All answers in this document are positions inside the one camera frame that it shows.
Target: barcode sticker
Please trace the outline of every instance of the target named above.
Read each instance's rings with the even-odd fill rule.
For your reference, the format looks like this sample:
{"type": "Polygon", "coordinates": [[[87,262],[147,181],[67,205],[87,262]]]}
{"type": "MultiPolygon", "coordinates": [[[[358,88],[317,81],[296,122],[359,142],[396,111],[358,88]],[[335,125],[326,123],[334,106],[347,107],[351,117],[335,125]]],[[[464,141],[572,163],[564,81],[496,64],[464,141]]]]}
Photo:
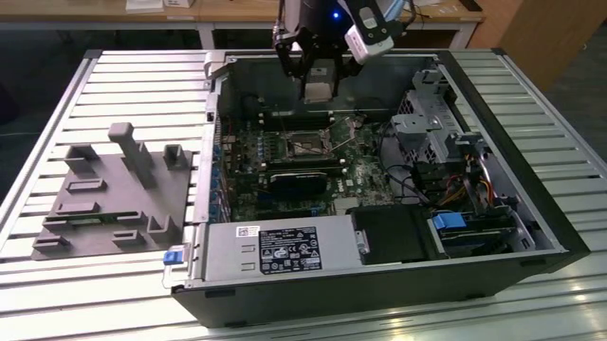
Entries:
{"type": "Polygon", "coordinates": [[[236,237],[256,237],[259,235],[259,226],[236,227],[236,237]]]}

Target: blue latch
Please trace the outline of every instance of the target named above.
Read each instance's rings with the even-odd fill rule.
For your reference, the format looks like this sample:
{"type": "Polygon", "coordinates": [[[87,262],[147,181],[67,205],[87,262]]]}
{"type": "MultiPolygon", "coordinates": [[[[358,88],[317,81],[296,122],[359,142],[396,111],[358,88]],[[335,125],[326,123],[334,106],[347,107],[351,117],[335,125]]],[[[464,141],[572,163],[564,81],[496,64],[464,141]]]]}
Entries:
{"type": "Polygon", "coordinates": [[[164,265],[183,264],[183,251],[167,251],[163,257],[164,265]]]}
{"type": "Polygon", "coordinates": [[[466,220],[462,213],[439,213],[432,217],[436,229],[456,229],[466,227],[466,220]]]}

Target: wooden desk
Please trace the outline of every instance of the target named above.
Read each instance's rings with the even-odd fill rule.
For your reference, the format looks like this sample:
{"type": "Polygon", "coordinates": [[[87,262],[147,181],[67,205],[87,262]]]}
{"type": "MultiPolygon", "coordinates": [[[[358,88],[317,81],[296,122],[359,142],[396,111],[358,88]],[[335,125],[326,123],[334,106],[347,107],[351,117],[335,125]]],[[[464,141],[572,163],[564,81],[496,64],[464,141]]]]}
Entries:
{"type": "MultiPolygon", "coordinates": [[[[199,31],[203,48],[212,49],[213,30],[271,29],[277,15],[277,0],[197,0],[189,9],[167,7],[164,12],[141,14],[128,14],[125,2],[127,0],[0,0],[0,29],[192,29],[199,31]]],[[[435,33],[450,31],[444,47],[466,48],[476,25],[483,21],[483,13],[470,12],[459,0],[443,0],[439,5],[423,6],[422,14],[424,17],[418,17],[410,29],[435,33]]]]}
{"type": "Polygon", "coordinates": [[[606,0],[478,0],[487,15],[471,48],[506,50],[547,90],[607,18],[606,0]]]}
{"type": "MultiPolygon", "coordinates": [[[[215,48],[213,30],[271,29],[277,15],[277,0],[201,0],[199,7],[199,32],[203,48],[215,48]]],[[[459,0],[443,0],[423,6],[411,30],[455,31],[451,48],[466,48],[474,29],[484,20],[482,12],[470,12],[459,0]]]]}
{"type": "Polygon", "coordinates": [[[0,0],[0,29],[196,29],[199,7],[128,14],[127,0],[0,0]]]}

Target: black plastic cover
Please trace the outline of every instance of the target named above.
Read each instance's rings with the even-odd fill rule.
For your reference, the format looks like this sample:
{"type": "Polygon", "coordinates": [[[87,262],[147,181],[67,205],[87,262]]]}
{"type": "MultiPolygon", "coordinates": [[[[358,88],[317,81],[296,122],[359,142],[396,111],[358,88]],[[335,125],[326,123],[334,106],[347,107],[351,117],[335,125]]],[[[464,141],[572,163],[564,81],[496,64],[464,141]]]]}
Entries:
{"type": "Polygon", "coordinates": [[[418,205],[355,207],[356,231],[366,235],[370,252],[363,264],[410,263],[439,259],[427,219],[427,209],[418,205]]]}

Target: motherboard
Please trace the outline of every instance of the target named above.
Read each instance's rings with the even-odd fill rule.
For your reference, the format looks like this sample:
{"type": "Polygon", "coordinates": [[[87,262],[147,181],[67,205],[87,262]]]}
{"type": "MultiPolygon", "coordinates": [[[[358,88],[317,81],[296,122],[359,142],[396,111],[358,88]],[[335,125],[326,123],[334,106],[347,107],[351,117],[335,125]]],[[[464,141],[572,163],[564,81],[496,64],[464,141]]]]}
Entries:
{"type": "Polygon", "coordinates": [[[233,222],[344,215],[395,202],[379,166],[379,124],[356,114],[319,114],[304,123],[287,117],[228,122],[224,132],[233,222]]]}

